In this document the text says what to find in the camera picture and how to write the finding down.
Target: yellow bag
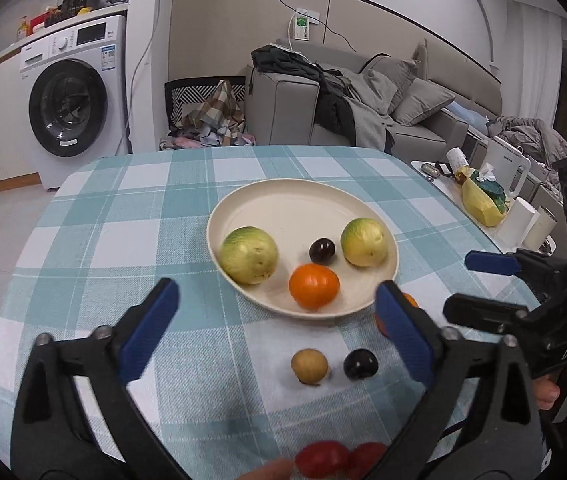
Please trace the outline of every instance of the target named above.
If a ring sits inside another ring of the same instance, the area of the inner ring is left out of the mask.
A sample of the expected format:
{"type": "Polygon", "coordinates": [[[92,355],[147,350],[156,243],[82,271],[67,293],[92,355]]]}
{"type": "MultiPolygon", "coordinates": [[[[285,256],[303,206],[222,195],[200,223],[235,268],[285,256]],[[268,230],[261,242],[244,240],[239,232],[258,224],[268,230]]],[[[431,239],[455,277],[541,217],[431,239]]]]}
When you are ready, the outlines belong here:
{"type": "Polygon", "coordinates": [[[471,179],[461,186],[466,211],[486,227],[494,227],[505,218],[492,199],[471,179]]]}

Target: finger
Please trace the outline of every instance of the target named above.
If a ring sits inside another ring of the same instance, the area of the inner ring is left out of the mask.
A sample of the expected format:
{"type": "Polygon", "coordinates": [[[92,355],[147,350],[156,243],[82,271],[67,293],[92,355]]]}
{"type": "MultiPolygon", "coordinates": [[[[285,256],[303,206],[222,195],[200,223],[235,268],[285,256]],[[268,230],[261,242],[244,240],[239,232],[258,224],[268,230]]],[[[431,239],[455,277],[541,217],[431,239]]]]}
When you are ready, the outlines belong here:
{"type": "Polygon", "coordinates": [[[533,389],[537,401],[542,402],[554,402],[561,394],[559,387],[549,379],[536,381],[533,389]]]}
{"type": "Polygon", "coordinates": [[[293,469],[294,462],[292,460],[279,458],[237,478],[237,480],[290,480],[293,469]]]}
{"type": "Polygon", "coordinates": [[[540,410],[548,411],[554,406],[554,402],[545,402],[544,400],[537,400],[537,406],[540,410]]]}

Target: clothes pile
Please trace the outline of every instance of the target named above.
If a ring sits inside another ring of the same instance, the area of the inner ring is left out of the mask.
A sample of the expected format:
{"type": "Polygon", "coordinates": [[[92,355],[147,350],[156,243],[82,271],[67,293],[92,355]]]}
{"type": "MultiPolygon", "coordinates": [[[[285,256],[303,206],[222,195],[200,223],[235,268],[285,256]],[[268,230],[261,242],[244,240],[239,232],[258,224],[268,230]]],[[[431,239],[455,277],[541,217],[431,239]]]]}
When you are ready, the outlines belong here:
{"type": "Polygon", "coordinates": [[[302,55],[275,45],[252,52],[254,70],[304,77],[319,83],[315,122],[345,137],[351,146],[388,150],[393,139],[387,126],[394,120],[388,108],[397,91],[385,75],[367,70],[313,64],[302,55]]]}
{"type": "Polygon", "coordinates": [[[567,157],[566,139],[541,119],[497,117],[487,124],[487,130],[490,137],[500,137],[515,148],[521,148],[524,155],[545,164],[550,173],[542,186],[557,200],[563,201],[559,174],[553,165],[567,157]]]}
{"type": "Polygon", "coordinates": [[[192,110],[176,130],[160,141],[160,150],[254,145],[255,137],[245,134],[246,121],[232,85],[219,81],[212,95],[192,110]]]}

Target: table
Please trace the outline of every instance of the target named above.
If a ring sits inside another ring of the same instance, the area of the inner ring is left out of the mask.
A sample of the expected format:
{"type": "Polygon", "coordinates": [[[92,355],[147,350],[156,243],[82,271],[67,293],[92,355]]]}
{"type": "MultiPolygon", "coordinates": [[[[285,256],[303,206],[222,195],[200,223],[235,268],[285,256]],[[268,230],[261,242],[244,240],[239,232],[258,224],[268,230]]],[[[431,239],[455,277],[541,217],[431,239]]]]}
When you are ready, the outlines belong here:
{"type": "MultiPolygon", "coordinates": [[[[427,179],[426,174],[423,171],[421,171],[421,166],[423,166],[424,164],[425,162],[423,162],[422,160],[413,160],[411,166],[417,171],[417,173],[419,173],[421,176],[427,179]]],[[[484,226],[484,224],[482,224],[476,218],[474,218],[474,216],[468,214],[463,205],[461,186],[457,184],[454,178],[440,176],[439,178],[433,180],[431,184],[434,187],[436,187],[436,189],[441,191],[444,195],[446,195],[446,197],[452,200],[455,206],[457,206],[460,210],[464,211],[464,213],[468,216],[468,218],[470,218],[470,220],[472,220],[477,225],[477,227],[479,227],[479,229],[481,229],[484,232],[484,234],[488,238],[490,238],[492,243],[494,243],[497,249],[499,249],[499,251],[501,251],[503,254],[515,253],[517,249],[526,249],[523,245],[518,247],[512,247],[506,244],[501,238],[499,238],[499,228],[501,224],[499,224],[496,227],[486,227],[484,226]]],[[[553,240],[552,236],[548,236],[548,242],[550,243],[550,251],[551,251],[550,254],[552,254],[557,250],[557,244],[553,240]]]]}
{"type": "MultiPolygon", "coordinates": [[[[219,200],[264,178],[304,178],[368,203],[394,232],[397,282],[438,324],[445,299],[464,292],[538,305],[516,278],[469,272],[470,250],[495,251],[453,203],[412,168],[374,150],[256,146],[102,158],[71,175],[19,258],[0,315],[0,458],[9,462],[20,378],[34,338],[87,336],[140,302],[161,276],[180,285],[180,310],[129,390],[152,429],[193,478],[234,479],[264,460],[292,457],[327,438],[349,447],[386,444],[423,387],[410,380],[372,309],[337,322],[284,319],[250,304],[216,272],[206,250],[219,200]],[[333,378],[320,388],[294,379],[302,348],[327,355],[333,378]],[[356,348],[380,361],[374,378],[351,383],[342,362],[356,348]]],[[[471,338],[484,338],[464,329],[471,338]]],[[[90,388],[78,380],[102,449],[116,447],[90,388]]],[[[469,407],[473,384],[454,413],[469,407]]]]}

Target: yellow bottle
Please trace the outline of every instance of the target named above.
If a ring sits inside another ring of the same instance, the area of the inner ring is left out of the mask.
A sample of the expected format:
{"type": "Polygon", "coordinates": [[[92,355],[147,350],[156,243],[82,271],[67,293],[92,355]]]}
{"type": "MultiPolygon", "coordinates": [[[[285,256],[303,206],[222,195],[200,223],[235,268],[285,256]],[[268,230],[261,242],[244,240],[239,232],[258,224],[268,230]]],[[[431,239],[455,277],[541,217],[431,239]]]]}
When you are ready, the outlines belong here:
{"type": "Polygon", "coordinates": [[[17,41],[23,40],[27,36],[30,36],[30,25],[28,24],[28,17],[24,16],[21,19],[21,25],[17,29],[17,41]]]}

